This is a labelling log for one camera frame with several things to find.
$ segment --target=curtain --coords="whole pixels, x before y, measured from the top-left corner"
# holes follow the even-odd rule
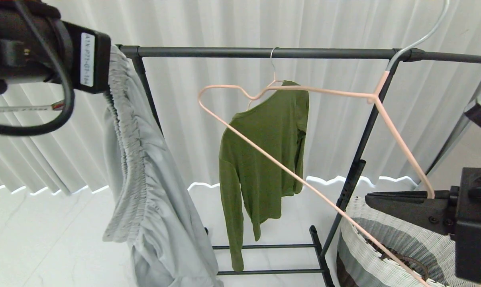
[[[164,47],[328,47],[391,49],[426,34],[441,0],[46,0],[62,19],[90,27],[125,45]],[[426,51],[481,55],[481,0],[452,1]],[[279,79],[302,85],[372,92],[386,60],[275,59]],[[167,143],[187,184],[218,182],[217,155],[224,127],[197,104],[210,84],[235,84],[251,95],[271,82],[268,59],[144,58]],[[481,80],[481,64],[401,63],[385,107],[424,170],[448,140]],[[0,105],[38,105],[62,98],[51,84],[11,85]],[[247,108],[237,91],[215,90],[205,104],[229,120]],[[102,159],[102,95],[77,92],[72,119],[32,138],[0,136],[0,186],[68,194],[107,185]],[[346,176],[371,105],[357,98],[310,93],[304,173],[325,180]],[[31,125],[53,112],[10,113],[0,122]],[[418,180],[381,120],[363,159],[364,176]]]

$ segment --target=clothes hanger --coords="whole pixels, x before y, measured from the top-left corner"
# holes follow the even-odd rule
[[[279,47],[274,47],[271,51],[271,64],[273,66],[273,71],[274,71],[274,80],[270,84],[268,84],[267,87],[272,86],[276,82],[283,83],[283,80],[276,80],[276,76],[275,76],[275,66],[274,66],[274,62],[273,62],[273,59],[272,59],[272,54],[273,54],[273,52],[276,48],[279,48]],[[249,100],[249,104],[247,104],[247,110],[249,110],[249,107],[251,106],[251,103],[253,103],[253,100]]]
[[[198,94],[198,103],[204,109],[207,113],[211,114],[216,120],[220,121],[222,124],[224,124],[228,129],[230,129],[232,132],[237,134],[240,138],[245,140],[248,144],[253,146],[256,150],[261,152],[264,156],[266,156],[269,160],[274,162],[278,167],[280,167],[282,170],[286,171],[290,176],[295,178],[297,181],[302,183],[302,185],[305,185],[309,189],[311,189],[315,194],[320,196],[322,199],[324,199],[331,207],[333,207],[337,213],[339,213],[342,217],[344,217],[350,224],[352,224],[359,232],[363,233],[364,236],[366,236],[368,239],[370,239],[372,242],[375,243],[380,249],[382,249],[392,260],[397,262],[403,269],[405,269],[412,277],[414,277],[419,283],[421,283],[423,286],[430,287],[417,273],[412,271],[407,265],[405,265],[401,260],[399,260],[394,254],[392,254],[384,245],[382,245],[376,238],[374,238],[371,234],[369,234],[364,228],[362,228],[357,222],[355,222],[350,216],[346,214],[346,212],[342,211],[339,207],[337,207],[331,200],[329,200],[326,196],[324,196],[320,191],[312,187],[311,184],[297,176],[293,171],[288,169],[286,166],[281,164],[279,161],[277,161],[275,158],[273,158],[270,154],[268,154],[266,151],[264,151],[261,147],[257,146],[254,142],[252,142],[249,138],[244,136],[242,133],[237,131],[235,128],[230,126],[227,122],[222,120],[219,116],[217,116],[215,113],[213,113],[211,110],[209,110],[207,107],[204,106],[204,104],[201,101],[201,98],[203,96],[203,93],[209,89],[215,89],[215,88],[229,88],[229,89],[238,89],[240,90],[246,97],[248,97],[250,100],[257,100],[260,98],[266,91],[268,90],[305,90],[305,91],[313,91],[313,92],[318,92],[318,93],[326,93],[326,94],[336,94],[339,96],[349,96],[353,98],[366,98],[368,104],[375,104],[377,107],[379,114],[382,116],[382,119],[386,123],[389,131],[397,141],[398,145],[406,155],[408,161],[411,163],[412,167],[414,170],[417,172],[419,175],[419,178],[425,183],[426,186],[426,191],[428,193],[428,198],[432,199],[435,198],[435,191],[433,190],[432,185],[430,184],[430,181],[428,180],[426,174],[424,174],[423,170],[417,163],[416,159],[412,155],[412,152],[410,149],[407,147],[403,139],[401,138],[400,134],[398,133],[398,130],[396,129],[395,125],[391,121],[391,118],[389,117],[388,113],[386,112],[386,109],[384,109],[384,106],[382,105],[382,102],[379,99],[379,93],[382,90],[382,86],[387,80],[387,77],[389,75],[389,71],[393,64],[398,60],[398,57],[404,54],[406,51],[412,49],[416,45],[422,43],[424,40],[428,39],[435,31],[437,31],[437,28],[439,27],[440,23],[442,20],[444,20],[444,17],[446,16],[446,12],[448,11],[450,5],[450,0],[444,0],[443,8],[441,15],[439,16],[439,19],[433,26],[433,28],[426,34],[423,38],[417,40],[416,42],[412,43],[411,45],[401,49],[398,53],[396,53],[392,59],[389,61],[386,71],[382,73],[382,76],[379,80],[379,83],[377,84],[377,87],[375,88],[375,91],[373,93],[358,93],[358,92],[347,92],[347,91],[338,91],[338,90],[329,90],[329,89],[320,89],[320,88],[315,88],[315,87],[308,87],[308,86],[279,86],[279,87],[272,87],[272,86],[267,86],[265,87],[260,93],[258,93],[257,96],[250,96],[242,87],[237,86],[237,85],[210,85],[204,87],[200,93]]]

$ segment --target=woven basket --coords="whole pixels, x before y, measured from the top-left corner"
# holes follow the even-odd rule
[[[362,198],[353,198],[347,214],[386,247],[413,258],[426,267],[431,287],[475,287],[455,276],[455,243],[421,227],[370,208]],[[342,287],[420,287],[398,263],[383,258],[347,220],[340,224],[337,271]]]

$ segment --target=curtain fold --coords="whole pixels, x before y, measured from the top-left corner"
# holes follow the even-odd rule
[[[102,31],[113,43],[164,47],[403,47],[431,28],[442,2],[427,0],[46,0],[69,22]],[[453,1],[426,51],[481,55],[481,0]],[[217,155],[224,127],[201,110],[197,93],[210,84],[235,84],[251,95],[271,82],[268,59],[144,58],[166,141],[186,184],[218,182]],[[386,60],[274,59],[278,78],[302,85],[372,92]],[[481,80],[481,64],[401,63],[385,107],[424,170],[428,169]],[[266,100],[262,97],[255,104]],[[58,85],[11,85],[2,105],[41,105],[62,98]],[[238,91],[214,90],[205,104],[226,120],[247,108]],[[0,137],[0,185],[44,187],[67,194],[108,183],[102,158],[102,95],[76,92],[71,120],[33,138]],[[371,105],[356,98],[310,93],[304,159],[306,175],[346,176]],[[0,114],[0,122],[34,125],[55,112]],[[364,176],[417,175],[377,120],[363,159]]]

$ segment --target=black cable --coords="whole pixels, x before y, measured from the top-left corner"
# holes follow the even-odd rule
[[[15,127],[15,126],[6,126],[0,125],[0,134],[4,136],[38,136],[41,134],[46,134],[53,132],[60,127],[62,127],[72,116],[72,112],[74,109],[74,89],[72,87],[71,77],[69,73],[63,66],[60,58],[53,50],[53,48],[45,41],[42,35],[39,33],[38,28],[35,26],[35,23],[31,19],[31,12],[27,9],[26,5],[21,0],[14,0],[14,4],[16,6],[17,11],[21,15],[22,19],[29,27],[29,30],[33,33],[35,38],[40,42],[40,45],[43,47],[44,51],[47,53],[47,56],[50,58],[51,62],[54,65],[54,68],[61,79],[61,85],[63,87],[63,109],[61,113],[50,122],[39,126],[33,127]]]

